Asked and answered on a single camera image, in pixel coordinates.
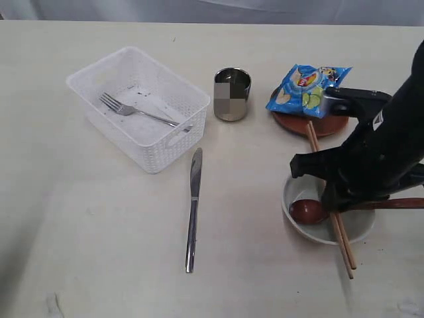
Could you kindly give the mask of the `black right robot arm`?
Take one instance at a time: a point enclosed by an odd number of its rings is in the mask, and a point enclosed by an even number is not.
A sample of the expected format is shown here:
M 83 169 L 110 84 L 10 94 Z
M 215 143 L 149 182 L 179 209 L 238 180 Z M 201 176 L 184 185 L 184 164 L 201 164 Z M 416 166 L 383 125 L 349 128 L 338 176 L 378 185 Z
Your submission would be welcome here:
M 329 87 L 322 104 L 334 116 L 358 119 L 338 147 L 296 154 L 291 176 L 325 181 L 321 203 L 344 211 L 423 184 L 423 47 L 411 73 L 393 94 L 365 89 Z

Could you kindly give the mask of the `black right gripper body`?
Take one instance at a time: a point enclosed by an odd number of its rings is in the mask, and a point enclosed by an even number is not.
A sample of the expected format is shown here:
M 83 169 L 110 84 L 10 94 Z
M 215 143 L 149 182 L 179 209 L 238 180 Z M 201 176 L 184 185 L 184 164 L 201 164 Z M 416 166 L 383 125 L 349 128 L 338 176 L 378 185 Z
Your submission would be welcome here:
M 422 159 L 423 125 L 382 124 L 374 130 L 362 123 L 338 147 L 296 154 L 290 169 L 293 178 L 310 175 L 344 185 L 349 204 L 423 185 Z

